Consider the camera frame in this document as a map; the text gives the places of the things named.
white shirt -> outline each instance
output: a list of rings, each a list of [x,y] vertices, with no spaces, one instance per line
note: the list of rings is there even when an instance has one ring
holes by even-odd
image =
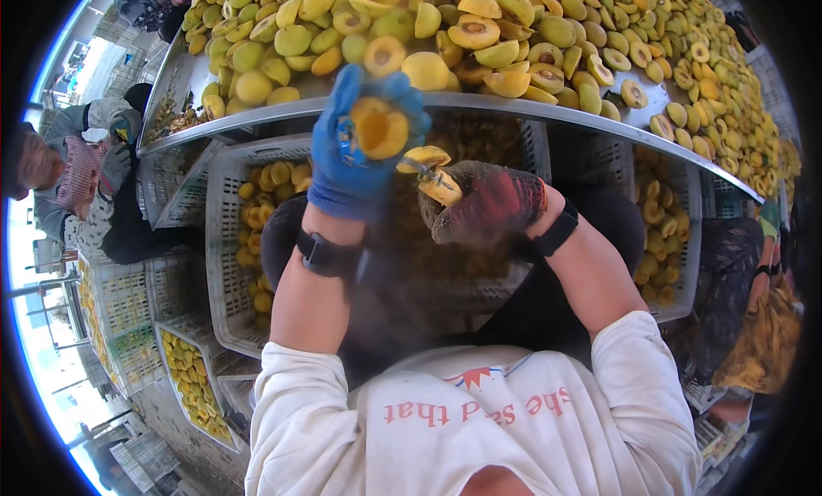
[[[593,373],[552,351],[433,350],[348,394],[340,359],[270,342],[246,494],[461,492],[504,466],[535,494],[690,494],[702,457],[656,322],[630,313]]]

dirty work glove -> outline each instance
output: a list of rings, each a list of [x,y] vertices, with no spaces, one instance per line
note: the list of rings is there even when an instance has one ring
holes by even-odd
[[[137,136],[143,126],[143,119],[140,112],[134,109],[126,109],[116,113],[108,124],[108,133],[114,137],[119,137],[128,144],[137,142]]]
[[[545,184],[535,174],[477,161],[443,168],[463,198],[445,208],[420,192],[420,214],[437,244],[489,246],[506,233],[523,233],[545,211]]]
[[[100,174],[100,182],[108,190],[108,193],[116,194],[126,177],[131,172],[131,158],[128,144],[118,142],[108,148],[103,157],[103,172]]]
[[[386,200],[386,192],[399,159],[409,148],[421,146],[431,128],[431,118],[423,111],[423,95],[408,84],[408,77],[394,72],[384,78],[362,83],[363,69],[350,64],[337,75],[334,89],[312,139],[313,183],[308,201],[325,214],[361,221],[374,221]],[[385,161],[364,160],[357,164],[340,154],[338,123],[348,116],[360,96],[388,101],[408,117],[408,143],[396,157]],[[362,152],[351,152],[364,159]]]
[[[766,236],[777,239],[779,230],[779,208],[775,200],[768,200],[765,206],[759,211],[759,226],[762,227],[762,233]]]

red glove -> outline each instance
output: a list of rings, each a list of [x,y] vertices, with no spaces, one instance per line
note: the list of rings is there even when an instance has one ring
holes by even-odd
[[[463,198],[443,205],[420,192],[420,214],[437,244],[488,246],[506,233],[524,233],[545,212],[545,182],[535,174],[477,161],[443,168]]]

pink apron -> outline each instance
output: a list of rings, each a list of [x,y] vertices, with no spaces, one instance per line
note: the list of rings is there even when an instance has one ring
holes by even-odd
[[[93,146],[77,136],[68,136],[65,141],[66,168],[55,203],[84,221],[95,197],[103,156],[108,151],[106,144],[110,146],[110,140]]]

gray glove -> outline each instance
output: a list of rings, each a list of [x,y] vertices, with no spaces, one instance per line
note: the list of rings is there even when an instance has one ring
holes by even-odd
[[[103,172],[100,175],[100,182],[103,183],[108,193],[115,194],[120,190],[122,183],[131,172],[131,158],[128,144],[118,142],[108,149],[103,157]]]
[[[137,142],[137,136],[143,126],[143,119],[139,111],[126,109],[116,113],[108,124],[108,133],[114,137],[119,137],[128,144]]]

